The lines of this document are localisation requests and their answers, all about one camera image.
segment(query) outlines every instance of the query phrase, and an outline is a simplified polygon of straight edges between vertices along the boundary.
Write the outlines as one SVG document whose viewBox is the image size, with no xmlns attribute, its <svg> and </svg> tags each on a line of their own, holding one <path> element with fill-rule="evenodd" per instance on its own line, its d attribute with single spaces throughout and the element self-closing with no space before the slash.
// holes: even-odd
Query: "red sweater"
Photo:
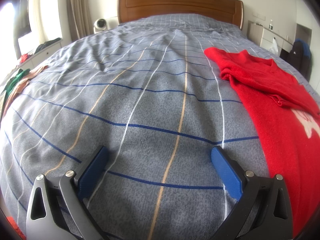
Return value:
<svg viewBox="0 0 320 240">
<path fill-rule="evenodd" d="M 281 174 L 288 187 L 296 236 L 320 201 L 320 111 L 296 78 L 274 60 L 208 48 L 247 109 L 268 164 L 270 176 Z"/>
</svg>

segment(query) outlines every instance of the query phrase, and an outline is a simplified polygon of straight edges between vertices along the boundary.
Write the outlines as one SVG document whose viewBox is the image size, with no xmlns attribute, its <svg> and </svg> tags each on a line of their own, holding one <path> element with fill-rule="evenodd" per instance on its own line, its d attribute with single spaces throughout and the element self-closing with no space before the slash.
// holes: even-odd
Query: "bottle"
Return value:
<svg viewBox="0 0 320 240">
<path fill-rule="evenodd" d="M 272 20 L 270 20 L 270 24 L 269 24 L 269 30 L 271 30 L 272 31 L 272 29 L 273 29 L 273 25 L 272 25 Z"/>
</svg>

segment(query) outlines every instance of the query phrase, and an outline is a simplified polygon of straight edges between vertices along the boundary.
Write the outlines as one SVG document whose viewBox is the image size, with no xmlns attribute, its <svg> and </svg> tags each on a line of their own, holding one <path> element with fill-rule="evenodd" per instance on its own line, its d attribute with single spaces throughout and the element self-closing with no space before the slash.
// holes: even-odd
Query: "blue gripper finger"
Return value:
<svg viewBox="0 0 320 240">
<path fill-rule="evenodd" d="M 78 181 L 78 199 L 82 200 L 91 195 L 98 179 L 102 174 L 103 169 L 108 162 L 108 159 L 108 150 L 103 146 Z"/>
<path fill-rule="evenodd" d="M 211 162 L 214 168 L 225 185 L 230 197 L 239 201 L 243 193 L 242 181 L 229 161 L 231 161 L 231 159 L 224 153 L 220 146 L 212 148 Z"/>
</svg>

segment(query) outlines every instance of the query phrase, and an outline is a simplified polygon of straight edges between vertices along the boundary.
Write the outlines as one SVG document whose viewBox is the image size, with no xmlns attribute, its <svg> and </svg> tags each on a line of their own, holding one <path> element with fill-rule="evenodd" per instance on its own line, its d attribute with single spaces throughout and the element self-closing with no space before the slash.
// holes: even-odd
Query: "bed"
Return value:
<svg viewBox="0 0 320 240">
<path fill-rule="evenodd" d="M 243 35 L 241 1 L 198 1 L 119 0 L 119 27 L 57 51 L 15 99 L 1 122 L 0 186 L 24 233 L 36 176 L 74 170 L 98 145 L 111 160 L 84 203 L 110 239 L 208 239 L 235 204 L 211 164 L 215 145 L 268 176 L 247 111 L 204 49 L 273 58 L 320 97 Z"/>
</svg>

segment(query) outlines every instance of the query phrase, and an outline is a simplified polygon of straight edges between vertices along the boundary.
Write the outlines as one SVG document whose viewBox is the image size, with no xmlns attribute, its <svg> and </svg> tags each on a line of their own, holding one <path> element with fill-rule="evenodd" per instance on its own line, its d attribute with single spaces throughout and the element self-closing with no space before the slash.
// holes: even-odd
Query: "nightstand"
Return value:
<svg viewBox="0 0 320 240">
<path fill-rule="evenodd" d="M 278 56 L 280 56 L 281 50 L 290 52 L 292 49 L 292 44 L 286 39 L 264 26 L 256 25 L 251 21 L 249 21 L 247 37 L 250 41 L 267 50 L 272 46 L 273 38 L 276 38 Z"/>
</svg>

